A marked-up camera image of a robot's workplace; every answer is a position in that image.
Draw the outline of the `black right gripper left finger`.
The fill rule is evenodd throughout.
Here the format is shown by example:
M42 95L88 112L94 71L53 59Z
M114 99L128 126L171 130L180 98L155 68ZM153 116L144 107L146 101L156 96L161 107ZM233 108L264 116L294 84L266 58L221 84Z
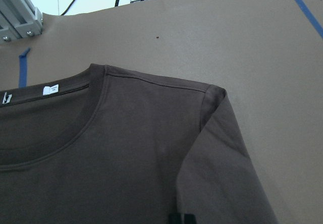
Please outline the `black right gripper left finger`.
M168 224L181 224L181 213L170 213L168 216Z

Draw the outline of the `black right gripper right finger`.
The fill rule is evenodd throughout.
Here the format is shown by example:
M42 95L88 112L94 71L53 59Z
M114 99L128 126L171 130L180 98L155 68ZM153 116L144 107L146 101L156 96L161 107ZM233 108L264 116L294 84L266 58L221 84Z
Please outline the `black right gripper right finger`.
M184 214L184 224L197 224L196 217L194 214Z

